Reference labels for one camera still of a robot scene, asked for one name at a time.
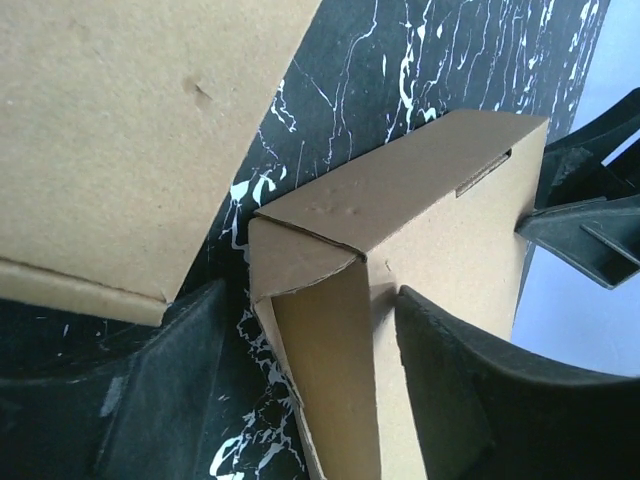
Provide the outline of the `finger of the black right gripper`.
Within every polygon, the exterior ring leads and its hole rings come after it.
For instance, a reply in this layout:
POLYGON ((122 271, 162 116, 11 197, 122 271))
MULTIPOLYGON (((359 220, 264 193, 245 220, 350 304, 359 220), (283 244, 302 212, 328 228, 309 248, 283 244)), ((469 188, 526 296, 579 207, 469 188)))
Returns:
POLYGON ((516 232, 606 289, 639 273, 639 197, 596 198, 537 210, 516 232))
POLYGON ((545 147, 535 207, 639 193, 639 90, 545 147))

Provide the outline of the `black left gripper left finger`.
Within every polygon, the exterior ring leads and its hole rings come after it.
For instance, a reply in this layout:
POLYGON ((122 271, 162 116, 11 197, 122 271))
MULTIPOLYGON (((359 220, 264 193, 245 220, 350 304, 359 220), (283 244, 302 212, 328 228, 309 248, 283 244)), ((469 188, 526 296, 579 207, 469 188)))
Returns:
POLYGON ((1 304, 5 479, 190 479, 227 314, 211 282, 158 327, 1 304))

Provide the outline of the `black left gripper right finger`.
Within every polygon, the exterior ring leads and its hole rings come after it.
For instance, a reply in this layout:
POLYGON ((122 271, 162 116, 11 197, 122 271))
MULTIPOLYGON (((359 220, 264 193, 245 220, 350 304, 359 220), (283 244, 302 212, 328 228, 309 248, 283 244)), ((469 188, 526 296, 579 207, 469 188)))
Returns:
POLYGON ((639 381, 564 364, 412 288, 396 336, 431 479, 635 479, 639 381))

